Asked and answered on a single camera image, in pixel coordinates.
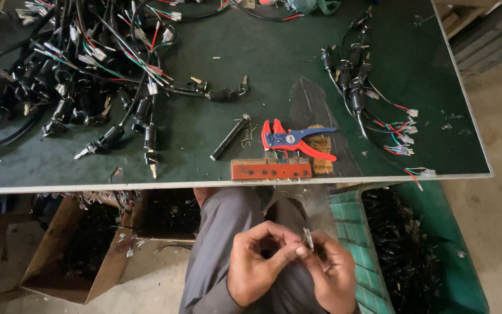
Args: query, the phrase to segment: gray pants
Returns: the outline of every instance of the gray pants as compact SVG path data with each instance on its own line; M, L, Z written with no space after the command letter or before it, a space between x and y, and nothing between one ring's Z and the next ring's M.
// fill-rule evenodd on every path
M267 217L300 235L306 226L304 213L293 199L280 198ZM190 313L210 289L226 275L234 236L262 222L261 202L250 188L224 188L201 208L199 236L189 257L180 313ZM282 270L267 294L246 308L250 313L326 313L313 294L313 280L307 269L290 264Z

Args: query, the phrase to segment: person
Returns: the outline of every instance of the person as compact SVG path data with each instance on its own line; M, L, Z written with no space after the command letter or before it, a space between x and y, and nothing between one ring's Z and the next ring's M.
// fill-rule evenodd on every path
M296 200L261 206L248 187L193 191L201 225L180 313L359 313L352 254L320 231L311 235L322 258L304 246L308 218Z

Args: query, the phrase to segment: finger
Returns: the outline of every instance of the finger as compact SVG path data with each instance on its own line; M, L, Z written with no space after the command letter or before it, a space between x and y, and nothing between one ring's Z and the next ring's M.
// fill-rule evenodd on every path
M282 246L271 258L264 262L272 275L277 276L286 265L298 258L296 253L298 247L303 247L303 244L294 242Z
M264 223L256 225L244 233L246 236L255 241L264 239L267 236L272 236L272 238L280 244L289 244L291 242L301 243L300 236L291 232L288 228L277 225L272 221L265 221Z
M311 238L315 245L320 245L324 248L331 264L354 264L352 254L340 246L340 243L331 238L328 234L322 231L313 231L311 232Z
M304 246L301 246L296 249L296 254L311 273L311 277L313 277L315 284L324 284L327 280L327 276L313 253Z

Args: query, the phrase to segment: green tabletop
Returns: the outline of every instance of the green tabletop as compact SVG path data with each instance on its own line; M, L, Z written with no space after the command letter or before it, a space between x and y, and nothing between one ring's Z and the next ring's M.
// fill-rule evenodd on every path
M345 111L320 61L321 48L338 44L350 21L370 4L374 5L373 68L368 77L393 102L419 110L415 118L419 132L411 135L415 144L410 148L415 154L389 153L388 158L408 168L435 169L437 179L492 176L433 4L429 0L358 0L343 2L333 16L315 12L283 23L253 18L235 8L197 21L178 22L178 45L166 60L169 75L179 81L189 81L191 76L205 79L211 89L236 88L248 75L251 90L227 104L178 95L164 97L157 110L161 163L156 179L143 160L143 138L130 130L121 147L108 155L73 160L86 143L121 120L124 111L117 100L112 102L112 121L103 127L69 125L66 134L50 139L42 137L41 122L19 140L0 147L0 193L272 184L232 182L230 161L263 158L262 125L274 118L287 129L312 124L338 127L332 141L332 153L338 158L333 173L301 182L408 179L361 138L357 123ZM4 11L20 5L20 1L7 1ZM415 16L429 19L416 25L419 19ZM2 15L0 50L25 38L28 30ZM15 56L1 58L0 67L6 67ZM406 120L404 112L383 101L367 100L366 107L387 122ZM242 147L245 132L241 132L220 160L212 161L209 155L244 113L257 127L253 139ZM0 138L21 122L0 130ZM388 137L378 140L392 143ZM123 175L110 184L116 167L123 169Z

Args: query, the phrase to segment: cardboard box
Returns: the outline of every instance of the cardboard box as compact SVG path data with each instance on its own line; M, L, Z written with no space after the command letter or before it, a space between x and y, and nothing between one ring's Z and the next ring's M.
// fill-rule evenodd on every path
M78 228L83 211L77 200L71 197L63 199L23 276L22 288L74 303L87 304L116 285L127 262L127 250L131 245L131 241L118 243L120 233L130 232L124 228L116 231L93 281L77 275L66 276L62 259Z
M150 231L144 228L144 225L152 223L148 211L150 210L149 200L152 197L152 193L171 191L172 189L163 189L158 191L157 189L143 190L141 192L141 200L133 206L133 215L131 218L131 226L133 230L137 230L136 239L148 239L151 240L161 240L168 242L178 242L180 244L193 244L195 242L195 235L191 232L177 232L177 231Z

